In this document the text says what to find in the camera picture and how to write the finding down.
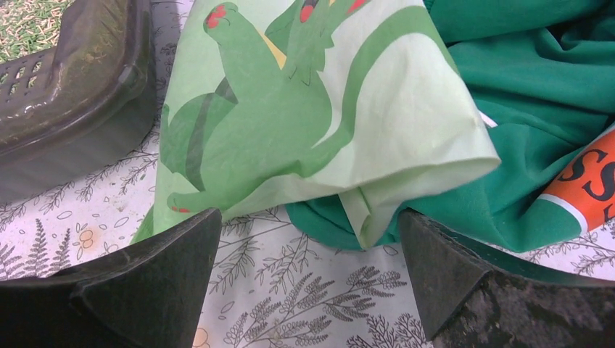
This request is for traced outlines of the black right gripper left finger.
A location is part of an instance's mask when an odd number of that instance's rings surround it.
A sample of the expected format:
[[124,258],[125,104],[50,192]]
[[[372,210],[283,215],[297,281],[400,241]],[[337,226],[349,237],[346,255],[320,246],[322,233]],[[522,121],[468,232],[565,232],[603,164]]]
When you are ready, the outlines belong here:
[[166,231],[51,276],[66,281],[77,347],[191,347],[217,252],[221,214]]

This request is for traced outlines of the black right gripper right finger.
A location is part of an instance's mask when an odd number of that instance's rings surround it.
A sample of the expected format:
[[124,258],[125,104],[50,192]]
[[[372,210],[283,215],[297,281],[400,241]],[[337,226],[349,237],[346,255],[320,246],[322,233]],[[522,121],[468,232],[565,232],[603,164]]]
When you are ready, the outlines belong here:
[[435,347],[612,347],[614,282],[528,262],[413,210],[398,231]]

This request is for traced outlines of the green cat litter bag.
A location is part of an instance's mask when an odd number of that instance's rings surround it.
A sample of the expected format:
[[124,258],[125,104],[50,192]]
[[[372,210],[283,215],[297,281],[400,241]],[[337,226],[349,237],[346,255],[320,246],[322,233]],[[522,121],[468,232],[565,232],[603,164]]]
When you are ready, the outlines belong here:
[[358,248],[398,207],[500,164],[422,1],[196,1],[161,110],[141,241],[338,196]]

